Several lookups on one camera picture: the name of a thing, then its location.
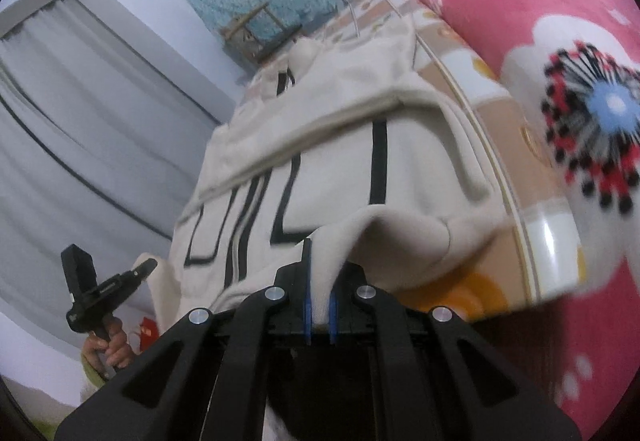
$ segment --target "red object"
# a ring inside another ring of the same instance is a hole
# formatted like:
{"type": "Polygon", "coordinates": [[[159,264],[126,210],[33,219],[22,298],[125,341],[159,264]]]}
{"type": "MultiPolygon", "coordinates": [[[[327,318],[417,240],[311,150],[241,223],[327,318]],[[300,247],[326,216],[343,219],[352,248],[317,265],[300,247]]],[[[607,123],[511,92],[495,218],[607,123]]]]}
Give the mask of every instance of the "red object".
{"type": "Polygon", "coordinates": [[[159,338],[158,324],[145,316],[140,324],[140,352],[143,353],[159,338]]]}

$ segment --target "curtain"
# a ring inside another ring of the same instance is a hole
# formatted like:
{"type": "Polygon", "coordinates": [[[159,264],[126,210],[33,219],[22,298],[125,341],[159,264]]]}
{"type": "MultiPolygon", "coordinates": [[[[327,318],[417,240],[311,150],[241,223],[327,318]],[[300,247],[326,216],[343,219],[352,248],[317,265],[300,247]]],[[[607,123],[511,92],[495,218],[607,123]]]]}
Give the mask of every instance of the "curtain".
{"type": "MultiPolygon", "coordinates": [[[[77,0],[0,40],[0,298],[80,345],[60,252],[98,281],[166,255],[218,122],[77,0]]],[[[151,312],[148,290],[128,302],[151,312]]]]}

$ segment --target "curtain fold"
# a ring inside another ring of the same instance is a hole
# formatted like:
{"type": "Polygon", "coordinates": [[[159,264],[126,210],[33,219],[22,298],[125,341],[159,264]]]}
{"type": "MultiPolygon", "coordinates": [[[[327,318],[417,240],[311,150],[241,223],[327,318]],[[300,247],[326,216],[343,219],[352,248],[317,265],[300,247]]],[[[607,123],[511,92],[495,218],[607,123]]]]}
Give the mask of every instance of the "curtain fold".
{"type": "MultiPolygon", "coordinates": [[[[166,255],[217,121],[77,0],[0,40],[0,297],[70,343],[60,252],[166,255]]],[[[129,302],[151,312],[148,291],[129,302]]]]}

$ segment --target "black stripe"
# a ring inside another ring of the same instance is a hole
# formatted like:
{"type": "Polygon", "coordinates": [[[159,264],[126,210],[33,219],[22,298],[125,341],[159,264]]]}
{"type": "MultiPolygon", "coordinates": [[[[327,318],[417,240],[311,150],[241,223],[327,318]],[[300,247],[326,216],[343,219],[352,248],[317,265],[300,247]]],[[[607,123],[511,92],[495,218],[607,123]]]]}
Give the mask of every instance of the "black stripe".
{"type": "Polygon", "coordinates": [[[372,123],[372,141],[369,204],[383,205],[386,202],[386,120],[372,123]]]}
{"type": "Polygon", "coordinates": [[[276,96],[280,96],[286,91],[288,82],[289,79],[286,73],[278,73],[278,90],[276,91],[276,96]]]}
{"type": "Polygon", "coordinates": [[[244,280],[246,278],[246,256],[247,248],[249,246],[249,236],[251,235],[251,229],[254,227],[255,218],[258,215],[258,211],[260,211],[260,206],[262,205],[262,200],[264,199],[264,193],[267,192],[267,187],[269,185],[270,179],[271,169],[264,173],[264,182],[262,183],[260,195],[258,195],[258,202],[254,208],[254,211],[251,212],[251,215],[249,216],[249,221],[244,227],[242,235],[240,235],[240,241],[238,243],[238,281],[244,280]]]}
{"type": "Polygon", "coordinates": [[[284,214],[287,211],[289,199],[291,199],[291,190],[293,189],[293,183],[296,182],[296,177],[298,177],[299,171],[300,154],[296,154],[293,158],[291,158],[291,174],[289,176],[289,180],[287,180],[287,184],[284,187],[284,192],[282,193],[282,198],[280,199],[280,204],[278,205],[278,212],[276,213],[276,217],[273,220],[273,230],[271,230],[270,241],[271,245],[298,244],[300,241],[306,239],[316,230],[314,228],[313,230],[291,231],[287,233],[282,230],[284,214]]]}
{"type": "Polygon", "coordinates": [[[46,154],[48,154],[49,157],[52,160],[54,160],[56,163],[58,163],[58,165],[60,165],[70,176],[72,176],[77,181],[79,181],[82,185],[84,185],[84,187],[86,187],[89,190],[91,190],[91,192],[93,192],[99,198],[101,198],[105,202],[109,203],[116,210],[122,212],[127,217],[129,217],[130,219],[133,219],[135,222],[137,222],[138,224],[140,224],[143,227],[147,228],[148,230],[152,231],[153,233],[157,233],[158,235],[160,235],[160,237],[162,237],[164,239],[168,239],[169,241],[171,241],[172,237],[171,237],[170,233],[165,233],[160,228],[158,228],[158,227],[154,226],[153,224],[149,223],[148,221],[144,220],[142,217],[139,217],[139,216],[135,215],[131,210],[127,210],[126,208],[124,208],[124,206],[122,206],[120,203],[118,203],[115,199],[113,199],[110,196],[108,196],[106,193],[104,193],[102,190],[100,190],[97,186],[93,185],[89,180],[87,180],[84,177],[82,177],[80,174],[78,174],[78,172],[73,170],[70,166],[68,166],[68,164],[66,164],[64,161],[62,161],[56,154],[53,153],[53,151],[49,147],[47,147],[40,140],[40,138],[38,138],[33,133],[33,131],[31,131],[30,128],[27,127],[27,125],[20,119],[20,117],[18,117],[18,115],[15,114],[14,110],[12,110],[12,108],[9,106],[9,104],[7,103],[7,101],[4,99],[4,97],[2,95],[0,95],[0,104],[2,104],[2,106],[7,110],[9,115],[22,128],[22,130],[24,132],[26,132],[27,134],[29,134],[30,138],[34,142],[36,142],[36,144],[38,144],[38,146],[46,154]]]}
{"type": "Polygon", "coordinates": [[[202,221],[202,217],[204,215],[204,205],[200,207],[200,215],[198,216],[196,225],[193,228],[193,233],[191,234],[191,241],[189,241],[189,249],[187,250],[187,258],[184,261],[184,267],[190,267],[192,265],[211,264],[211,262],[216,260],[216,257],[218,256],[218,247],[220,246],[220,237],[222,237],[222,231],[225,229],[226,218],[229,217],[231,206],[233,206],[234,201],[236,200],[237,194],[238,194],[238,187],[231,190],[231,197],[229,198],[229,204],[226,207],[225,216],[222,219],[222,224],[220,225],[220,231],[218,232],[216,247],[213,250],[213,253],[209,257],[191,257],[191,246],[193,246],[193,238],[196,236],[196,231],[198,230],[198,226],[200,226],[200,222],[202,221]]]}
{"type": "Polygon", "coordinates": [[[238,233],[238,229],[240,228],[240,225],[244,220],[244,216],[249,211],[249,206],[251,206],[251,201],[254,199],[255,190],[258,188],[259,180],[260,176],[256,176],[251,180],[249,192],[246,195],[246,199],[244,200],[244,206],[242,207],[242,211],[238,216],[238,220],[236,221],[236,225],[234,226],[234,231],[233,233],[231,233],[231,237],[229,237],[229,246],[226,249],[225,289],[228,288],[234,281],[234,238],[236,237],[236,233],[238,233]]]}

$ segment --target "white garment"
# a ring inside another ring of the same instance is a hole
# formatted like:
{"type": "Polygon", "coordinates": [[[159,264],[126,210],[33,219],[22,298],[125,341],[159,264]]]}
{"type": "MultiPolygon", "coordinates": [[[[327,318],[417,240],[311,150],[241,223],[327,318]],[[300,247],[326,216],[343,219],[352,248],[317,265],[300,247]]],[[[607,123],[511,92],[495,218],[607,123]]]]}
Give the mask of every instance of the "white garment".
{"type": "Polygon", "coordinates": [[[393,291],[491,238],[505,210],[490,161],[462,110],[413,71],[415,44],[409,17],[366,40],[300,40],[295,85],[214,131],[169,261],[148,280],[161,332],[273,284],[308,233],[316,325],[347,259],[393,291]]]}

